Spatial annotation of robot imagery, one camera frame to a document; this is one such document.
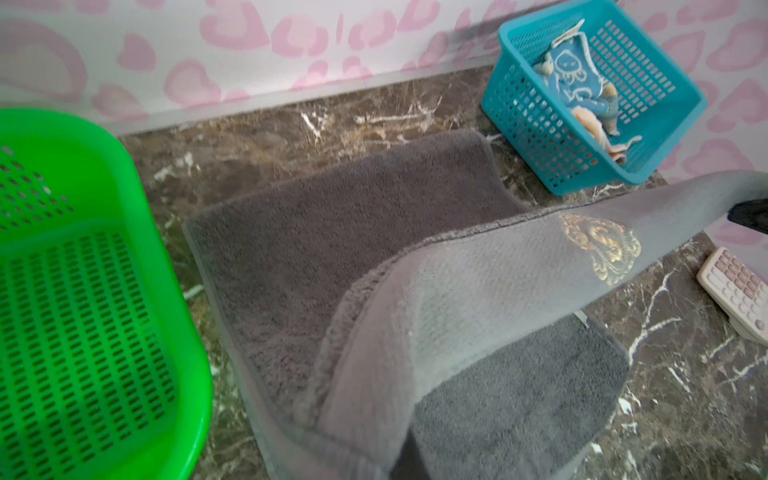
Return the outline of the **blue patterned cloth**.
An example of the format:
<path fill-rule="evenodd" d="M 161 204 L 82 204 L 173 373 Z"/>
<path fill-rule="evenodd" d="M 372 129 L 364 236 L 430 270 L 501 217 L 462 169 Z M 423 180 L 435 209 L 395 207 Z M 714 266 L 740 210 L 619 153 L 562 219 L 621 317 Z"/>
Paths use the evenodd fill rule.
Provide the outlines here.
<path fill-rule="evenodd" d="M 615 85 L 598 71 L 589 41 L 579 20 L 551 41 L 543 60 L 534 65 L 547 88 L 619 165 L 626 162 L 630 147 L 641 138 L 614 143 L 619 135 L 619 94 Z"/>

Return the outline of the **green plastic basket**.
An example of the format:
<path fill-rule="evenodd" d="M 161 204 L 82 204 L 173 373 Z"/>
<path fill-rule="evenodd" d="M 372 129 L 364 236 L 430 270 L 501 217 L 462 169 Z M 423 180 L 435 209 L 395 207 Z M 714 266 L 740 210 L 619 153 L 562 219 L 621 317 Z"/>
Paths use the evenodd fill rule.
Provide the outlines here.
<path fill-rule="evenodd" d="M 206 350 L 134 162 L 101 127 L 1 113 L 1 475 L 186 479 Z"/>

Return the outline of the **teal plastic basket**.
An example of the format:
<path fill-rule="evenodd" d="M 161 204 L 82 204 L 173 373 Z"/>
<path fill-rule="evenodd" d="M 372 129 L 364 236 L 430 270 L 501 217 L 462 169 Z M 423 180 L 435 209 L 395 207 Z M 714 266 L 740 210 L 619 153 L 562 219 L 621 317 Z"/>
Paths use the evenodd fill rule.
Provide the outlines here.
<path fill-rule="evenodd" d="M 640 185 L 704 112 L 696 84 L 613 1 L 504 23 L 482 109 L 555 195 Z"/>

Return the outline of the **pink calculator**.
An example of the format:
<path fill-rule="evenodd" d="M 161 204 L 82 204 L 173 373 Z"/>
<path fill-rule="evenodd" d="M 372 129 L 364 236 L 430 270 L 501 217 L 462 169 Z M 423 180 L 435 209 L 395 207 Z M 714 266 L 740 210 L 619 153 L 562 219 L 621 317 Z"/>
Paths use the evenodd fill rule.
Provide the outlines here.
<path fill-rule="evenodd" d="M 723 309 L 742 337 L 767 345 L 767 284 L 724 247 L 717 248 L 697 274 L 704 290 Z"/>

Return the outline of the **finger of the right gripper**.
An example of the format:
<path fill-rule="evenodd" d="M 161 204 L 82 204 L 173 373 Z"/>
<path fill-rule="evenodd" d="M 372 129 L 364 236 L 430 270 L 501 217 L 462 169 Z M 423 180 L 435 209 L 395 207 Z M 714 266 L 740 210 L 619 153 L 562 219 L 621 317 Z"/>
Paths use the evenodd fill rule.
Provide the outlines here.
<path fill-rule="evenodd" d="M 729 210 L 727 219 L 750 230 L 768 234 L 768 199 L 738 203 Z"/>

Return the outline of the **grey towel gold emblem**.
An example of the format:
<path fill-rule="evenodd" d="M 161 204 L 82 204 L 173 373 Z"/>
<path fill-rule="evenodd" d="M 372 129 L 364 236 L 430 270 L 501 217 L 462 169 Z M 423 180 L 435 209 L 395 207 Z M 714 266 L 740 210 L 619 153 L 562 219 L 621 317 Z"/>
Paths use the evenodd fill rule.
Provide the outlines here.
<path fill-rule="evenodd" d="M 725 171 L 528 210 L 471 130 L 184 227 L 272 479 L 569 479 L 622 346 L 578 312 L 767 196 Z"/>

